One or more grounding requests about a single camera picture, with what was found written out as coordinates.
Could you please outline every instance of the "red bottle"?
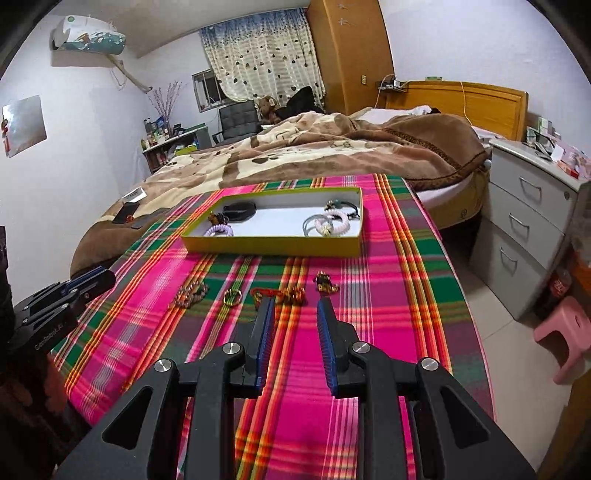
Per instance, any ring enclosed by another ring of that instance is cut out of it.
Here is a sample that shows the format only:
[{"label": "red bottle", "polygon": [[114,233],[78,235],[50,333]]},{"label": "red bottle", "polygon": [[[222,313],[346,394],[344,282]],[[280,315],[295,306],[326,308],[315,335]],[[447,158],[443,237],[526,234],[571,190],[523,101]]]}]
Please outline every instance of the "red bottle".
[{"label": "red bottle", "polygon": [[534,313],[540,320],[546,320],[552,310],[560,303],[573,284],[569,271],[564,267],[557,267],[534,305]]}]

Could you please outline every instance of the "plastic stool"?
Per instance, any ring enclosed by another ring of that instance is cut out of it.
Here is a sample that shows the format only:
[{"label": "plastic stool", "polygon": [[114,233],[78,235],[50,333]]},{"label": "plastic stool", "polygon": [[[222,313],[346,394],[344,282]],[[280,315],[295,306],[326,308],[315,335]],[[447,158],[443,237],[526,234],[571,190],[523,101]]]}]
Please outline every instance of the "plastic stool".
[{"label": "plastic stool", "polygon": [[569,357],[554,376],[560,384],[583,354],[591,349],[591,322],[582,306],[573,297],[566,297],[550,316],[534,330],[534,340],[539,342],[552,332],[560,332],[569,346]]}]

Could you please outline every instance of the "black hair tie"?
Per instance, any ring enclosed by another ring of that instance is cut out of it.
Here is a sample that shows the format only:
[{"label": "black hair tie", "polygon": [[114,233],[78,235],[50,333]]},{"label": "black hair tie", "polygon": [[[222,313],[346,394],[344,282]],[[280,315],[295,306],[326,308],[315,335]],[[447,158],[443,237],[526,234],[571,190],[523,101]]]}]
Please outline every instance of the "black hair tie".
[{"label": "black hair tie", "polygon": [[353,213],[347,214],[347,218],[349,218],[349,220],[359,219],[359,210],[358,210],[357,206],[351,202],[345,202],[344,200],[330,200],[326,204],[326,207],[324,207],[324,209],[325,210],[332,210],[332,209],[340,210],[343,207],[343,205],[345,205],[347,207],[351,207],[353,210],[355,210]]},{"label": "black hair tie", "polygon": [[254,202],[238,202],[223,208],[223,214],[230,222],[245,222],[255,213],[256,204]]}]

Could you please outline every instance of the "pink coil hair tie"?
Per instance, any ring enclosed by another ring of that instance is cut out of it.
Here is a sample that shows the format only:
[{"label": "pink coil hair tie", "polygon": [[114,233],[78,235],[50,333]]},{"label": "pink coil hair tie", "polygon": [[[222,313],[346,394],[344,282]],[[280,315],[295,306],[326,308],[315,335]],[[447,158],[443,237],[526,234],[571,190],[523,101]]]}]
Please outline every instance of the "pink coil hair tie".
[{"label": "pink coil hair tie", "polygon": [[320,235],[322,235],[322,236],[342,235],[347,230],[349,230],[351,225],[349,223],[349,218],[347,217],[346,213],[342,212],[341,210],[332,209],[332,210],[325,211],[324,214],[325,215],[334,215],[335,217],[340,218],[343,223],[341,223],[340,225],[337,225],[335,227],[332,227],[328,223],[323,223],[320,221],[320,219],[317,219],[314,222],[314,227],[316,228],[316,231]]},{"label": "pink coil hair tie", "polygon": [[213,236],[214,233],[225,233],[226,236],[234,236],[234,230],[232,230],[232,227],[224,224],[213,225],[213,227],[210,227],[203,236]]}]

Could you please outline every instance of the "window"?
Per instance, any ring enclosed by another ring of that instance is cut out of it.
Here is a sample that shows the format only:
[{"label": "window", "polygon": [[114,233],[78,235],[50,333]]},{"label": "window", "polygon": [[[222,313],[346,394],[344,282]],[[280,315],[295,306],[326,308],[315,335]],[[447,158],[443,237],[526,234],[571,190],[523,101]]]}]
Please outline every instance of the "window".
[{"label": "window", "polygon": [[220,88],[213,70],[206,70],[193,75],[193,87],[195,88],[195,97],[200,112],[232,103]]}]

